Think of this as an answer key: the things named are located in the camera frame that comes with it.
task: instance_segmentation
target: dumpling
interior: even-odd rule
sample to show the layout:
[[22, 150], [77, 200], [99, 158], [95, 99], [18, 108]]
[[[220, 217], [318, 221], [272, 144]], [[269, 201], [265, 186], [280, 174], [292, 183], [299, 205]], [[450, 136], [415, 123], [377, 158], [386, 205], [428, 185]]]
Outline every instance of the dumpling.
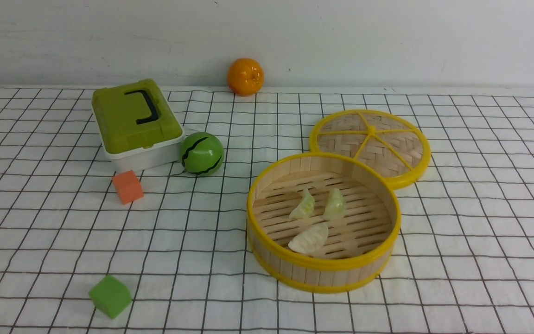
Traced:
[[335, 220], [345, 216], [345, 210], [347, 209], [347, 203], [343, 199], [343, 194], [337, 188], [333, 188], [329, 192], [327, 203], [324, 205], [324, 220]]
[[329, 227], [322, 222], [310, 226], [304, 232], [296, 235], [289, 243], [288, 247], [300, 254], [310, 254], [316, 252], [324, 246], [324, 242], [329, 237]]
[[290, 213], [290, 219], [307, 218], [314, 212], [314, 197], [308, 189], [302, 191], [302, 200], [297, 207]]

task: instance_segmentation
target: black handle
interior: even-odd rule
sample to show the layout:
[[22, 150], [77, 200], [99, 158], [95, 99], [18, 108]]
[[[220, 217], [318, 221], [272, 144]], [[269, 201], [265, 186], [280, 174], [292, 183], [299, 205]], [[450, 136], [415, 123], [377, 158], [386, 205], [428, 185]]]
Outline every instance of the black handle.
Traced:
[[158, 111], [156, 110], [154, 102], [152, 101], [152, 98], [150, 97], [148, 92], [144, 91], [143, 89], [139, 89], [139, 90], [129, 91], [125, 93], [125, 95], [130, 95], [130, 94], [135, 94], [135, 93], [141, 93], [143, 95], [144, 99], [146, 100], [146, 103], [148, 104], [148, 108], [150, 108], [150, 112], [152, 113], [150, 117], [136, 120], [135, 123], [140, 125], [140, 124], [147, 123], [147, 122], [157, 121], [159, 118]]

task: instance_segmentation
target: toy orange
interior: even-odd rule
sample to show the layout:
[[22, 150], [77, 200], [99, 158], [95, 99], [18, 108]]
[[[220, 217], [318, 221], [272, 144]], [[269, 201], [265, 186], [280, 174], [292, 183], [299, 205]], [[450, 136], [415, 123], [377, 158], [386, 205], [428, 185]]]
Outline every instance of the toy orange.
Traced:
[[263, 68], [254, 59], [236, 59], [228, 70], [228, 86], [240, 96], [249, 96], [260, 91], [263, 80]]

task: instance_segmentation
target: grid tablecloth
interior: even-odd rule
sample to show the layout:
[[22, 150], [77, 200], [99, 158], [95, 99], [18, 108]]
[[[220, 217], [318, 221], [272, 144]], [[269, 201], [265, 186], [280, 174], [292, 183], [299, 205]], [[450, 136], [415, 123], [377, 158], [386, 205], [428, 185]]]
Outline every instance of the grid tablecloth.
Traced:
[[[143, 171], [146, 196], [122, 206], [91, 89], [0, 87], [0, 333], [534, 334], [534, 91], [165, 93], [187, 129], [224, 143], [225, 163], [206, 178]], [[306, 151], [318, 120], [354, 108], [417, 125], [432, 163], [397, 192], [402, 233], [380, 277], [293, 290], [248, 251], [248, 188]], [[107, 273], [135, 300], [114, 321], [87, 294]]]

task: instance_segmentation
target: green sponge block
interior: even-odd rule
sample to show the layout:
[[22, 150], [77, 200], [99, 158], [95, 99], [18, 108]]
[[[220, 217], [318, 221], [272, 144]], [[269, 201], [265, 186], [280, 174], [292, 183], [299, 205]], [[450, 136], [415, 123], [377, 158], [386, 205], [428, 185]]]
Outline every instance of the green sponge block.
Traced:
[[127, 286], [112, 275], [106, 275], [89, 291], [94, 306], [111, 319], [131, 303], [131, 294]]

